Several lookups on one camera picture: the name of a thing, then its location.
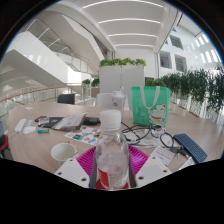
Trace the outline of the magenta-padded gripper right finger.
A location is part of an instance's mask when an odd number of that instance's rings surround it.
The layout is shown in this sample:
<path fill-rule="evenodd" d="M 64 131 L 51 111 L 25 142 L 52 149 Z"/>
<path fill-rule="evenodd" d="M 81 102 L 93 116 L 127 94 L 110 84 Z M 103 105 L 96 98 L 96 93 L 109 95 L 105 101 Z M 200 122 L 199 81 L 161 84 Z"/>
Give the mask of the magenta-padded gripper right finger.
<path fill-rule="evenodd" d="M 171 171 L 156 156 L 147 156 L 139 149 L 129 146 L 129 182 L 131 188 L 139 188 L 157 181 Z"/>

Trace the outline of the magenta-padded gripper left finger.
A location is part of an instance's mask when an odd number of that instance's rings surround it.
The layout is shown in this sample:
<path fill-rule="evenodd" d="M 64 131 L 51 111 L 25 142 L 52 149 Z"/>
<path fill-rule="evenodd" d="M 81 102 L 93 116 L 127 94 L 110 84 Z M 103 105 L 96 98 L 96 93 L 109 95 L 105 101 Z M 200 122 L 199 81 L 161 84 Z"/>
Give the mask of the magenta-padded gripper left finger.
<path fill-rule="evenodd" d="M 84 188 L 94 188 L 97 181 L 97 167 L 94 159 L 96 147 L 92 147 L 78 158 L 69 158 L 55 175 Z"/>

